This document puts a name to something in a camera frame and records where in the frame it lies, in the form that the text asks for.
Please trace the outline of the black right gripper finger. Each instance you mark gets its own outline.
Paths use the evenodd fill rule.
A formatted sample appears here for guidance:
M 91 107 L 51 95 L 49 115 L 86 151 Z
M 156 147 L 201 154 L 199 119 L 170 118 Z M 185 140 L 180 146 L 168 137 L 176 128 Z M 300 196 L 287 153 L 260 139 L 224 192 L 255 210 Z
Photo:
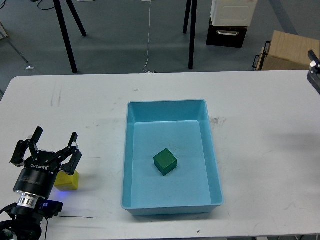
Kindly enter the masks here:
M 311 60 L 307 80 L 314 87 L 318 94 L 320 94 L 320 60 L 313 50 L 308 52 L 308 57 Z

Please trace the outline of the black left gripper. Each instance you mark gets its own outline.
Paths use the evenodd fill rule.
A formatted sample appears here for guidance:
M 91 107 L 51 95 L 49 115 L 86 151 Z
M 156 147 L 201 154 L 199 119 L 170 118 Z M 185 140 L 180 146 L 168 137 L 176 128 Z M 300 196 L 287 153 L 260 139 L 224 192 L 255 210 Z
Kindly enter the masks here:
M 26 140 L 19 140 L 10 163 L 22 169 L 14 187 L 14 192 L 28 193 L 48 199 L 59 172 L 74 175 L 82 157 L 76 143 L 78 134 L 73 132 L 68 146 L 58 152 L 38 150 L 37 143 L 43 133 L 38 126 L 33 135 Z M 25 160 L 26 151 L 31 156 Z

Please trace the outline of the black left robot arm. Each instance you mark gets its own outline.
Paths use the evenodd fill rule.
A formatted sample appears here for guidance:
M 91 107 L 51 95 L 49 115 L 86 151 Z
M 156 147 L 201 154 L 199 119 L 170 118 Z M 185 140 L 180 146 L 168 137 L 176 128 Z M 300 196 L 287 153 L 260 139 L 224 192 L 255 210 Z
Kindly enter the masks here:
M 10 163 L 22 167 L 13 187 L 20 195 L 18 202 L 4 207 L 9 220 L 0 223 L 2 240 L 38 240 L 41 222 L 57 216 L 63 203 L 49 200 L 59 173 L 73 176 L 82 157 L 73 132 L 68 145 L 58 152 L 39 150 L 37 143 L 43 133 L 38 126 L 28 139 L 17 142 Z

